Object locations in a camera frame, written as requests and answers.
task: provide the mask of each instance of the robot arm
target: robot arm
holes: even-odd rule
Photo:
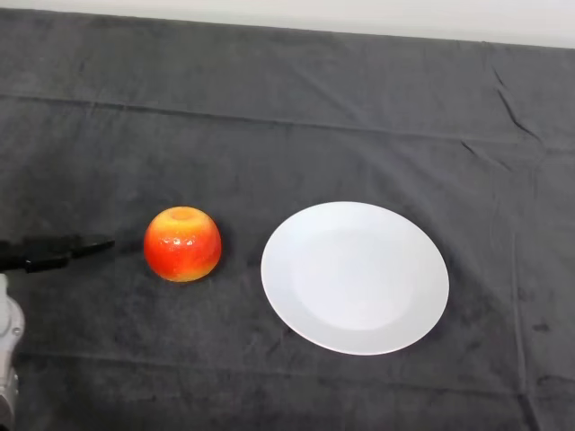
[[[35,238],[19,244],[0,241],[0,431],[11,431],[14,426],[18,375],[12,366],[12,358],[24,333],[24,314],[18,303],[6,293],[8,278],[3,272],[62,268],[71,259],[107,250],[113,245],[112,239],[101,235]]]
[[[24,333],[24,314],[6,293],[8,277],[0,274],[0,431],[13,429],[18,375],[12,355]]]

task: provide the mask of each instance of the apple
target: apple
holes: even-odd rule
[[[214,221],[197,208],[166,209],[152,220],[144,238],[150,268],[170,281],[192,281],[207,275],[222,255]]]

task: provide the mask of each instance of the white plate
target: white plate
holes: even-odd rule
[[[332,202],[292,215],[261,258],[279,317],[313,343],[379,355],[414,343],[438,322],[449,278],[415,224],[369,204]]]

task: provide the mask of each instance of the red apple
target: red apple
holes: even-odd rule
[[[191,207],[169,208],[147,228],[144,254],[150,268],[170,281],[192,281],[207,275],[222,255],[214,221]]]

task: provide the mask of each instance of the white wall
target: white wall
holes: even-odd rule
[[[0,0],[0,7],[575,48],[575,0]]]

